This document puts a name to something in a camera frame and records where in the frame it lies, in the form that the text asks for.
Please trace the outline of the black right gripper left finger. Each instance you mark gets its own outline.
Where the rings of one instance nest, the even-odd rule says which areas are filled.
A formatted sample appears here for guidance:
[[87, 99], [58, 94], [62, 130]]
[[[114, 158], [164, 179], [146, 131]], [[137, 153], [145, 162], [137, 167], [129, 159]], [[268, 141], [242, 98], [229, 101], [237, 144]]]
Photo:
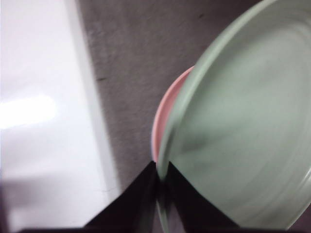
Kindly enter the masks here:
[[156, 195], [156, 164], [151, 161], [125, 191], [85, 227], [98, 230], [150, 230]]

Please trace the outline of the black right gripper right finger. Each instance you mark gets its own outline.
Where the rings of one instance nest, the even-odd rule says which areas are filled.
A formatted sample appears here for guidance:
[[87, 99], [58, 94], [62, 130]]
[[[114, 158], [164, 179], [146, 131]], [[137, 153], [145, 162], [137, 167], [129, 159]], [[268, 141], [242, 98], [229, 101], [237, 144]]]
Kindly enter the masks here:
[[205, 199], [169, 163], [165, 178], [167, 194], [175, 204], [184, 229], [186, 230], [236, 230], [239, 225]]

